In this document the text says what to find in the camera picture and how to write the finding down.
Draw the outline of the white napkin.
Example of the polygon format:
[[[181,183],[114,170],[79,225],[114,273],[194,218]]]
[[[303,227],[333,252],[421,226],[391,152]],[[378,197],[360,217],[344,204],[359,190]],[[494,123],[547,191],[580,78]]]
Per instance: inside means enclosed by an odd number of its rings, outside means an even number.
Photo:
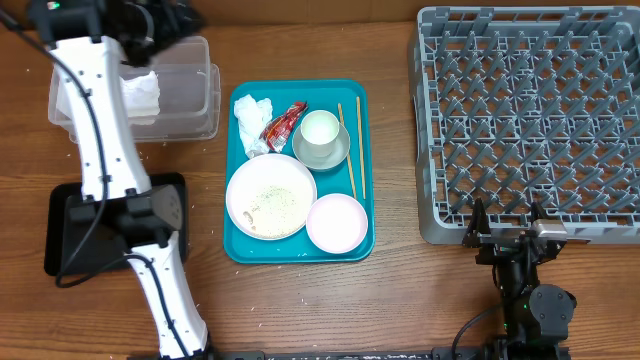
[[[273,119],[273,106],[269,98],[256,101],[250,94],[234,103],[234,115],[238,120],[239,136],[249,159],[269,152],[262,138],[266,126]]]
[[[155,71],[129,80],[120,79],[129,121],[134,125],[151,125],[160,113],[160,87]]]

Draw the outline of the grey small bowl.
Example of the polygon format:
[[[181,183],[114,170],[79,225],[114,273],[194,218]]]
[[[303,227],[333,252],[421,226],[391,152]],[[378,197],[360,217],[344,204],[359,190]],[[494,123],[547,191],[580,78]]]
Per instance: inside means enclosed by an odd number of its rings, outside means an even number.
[[[297,129],[293,135],[292,148],[295,157],[312,171],[326,172],[339,166],[346,159],[346,136],[339,124],[339,134],[334,143],[333,151],[325,157],[316,157],[310,153],[304,142],[301,130]]]

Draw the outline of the red snack wrapper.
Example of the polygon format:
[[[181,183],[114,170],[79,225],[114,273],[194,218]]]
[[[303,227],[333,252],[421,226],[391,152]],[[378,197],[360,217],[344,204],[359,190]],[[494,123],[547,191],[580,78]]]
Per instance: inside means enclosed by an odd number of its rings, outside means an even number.
[[[263,130],[261,139],[271,151],[280,153],[298,120],[308,110],[307,102],[294,102],[283,114],[271,120]]]

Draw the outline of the white cup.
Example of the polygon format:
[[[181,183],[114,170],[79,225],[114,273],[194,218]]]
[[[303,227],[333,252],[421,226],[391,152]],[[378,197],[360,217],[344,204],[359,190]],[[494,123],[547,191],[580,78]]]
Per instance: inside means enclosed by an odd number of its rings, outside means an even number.
[[[338,119],[329,111],[311,111],[302,120],[301,135],[313,156],[328,156],[334,149],[338,134]]]

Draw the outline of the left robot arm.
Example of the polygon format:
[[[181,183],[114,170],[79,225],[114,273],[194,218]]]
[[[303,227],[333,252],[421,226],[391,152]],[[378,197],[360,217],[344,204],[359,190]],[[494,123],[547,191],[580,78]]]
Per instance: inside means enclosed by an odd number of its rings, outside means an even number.
[[[63,260],[59,288],[74,287],[120,264],[136,273],[151,310],[162,359],[209,359],[209,331],[183,269],[184,225],[173,184],[154,186],[130,130],[120,65],[152,57],[197,32],[199,14],[187,1],[32,1],[38,33],[33,47],[54,64],[70,102],[82,161],[82,200],[66,208],[69,223],[88,228]],[[72,266],[109,231],[116,255],[82,279],[64,281]]]

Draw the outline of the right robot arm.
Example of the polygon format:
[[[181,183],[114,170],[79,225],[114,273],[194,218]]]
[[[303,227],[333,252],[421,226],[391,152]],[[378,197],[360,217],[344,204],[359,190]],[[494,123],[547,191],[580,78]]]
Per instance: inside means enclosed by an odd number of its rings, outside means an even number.
[[[570,357],[559,344],[569,335],[569,324],[577,307],[570,292],[540,282],[537,267],[557,258],[567,243],[562,221],[549,217],[536,202],[531,204],[532,225],[511,237],[492,234],[489,216],[481,199],[476,199],[463,245],[476,248],[478,265],[492,267],[500,302],[469,320],[450,346],[454,359],[464,333],[480,320],[500,310],[505,333],[497,335],[467,357],[469,359],[553,359]]]

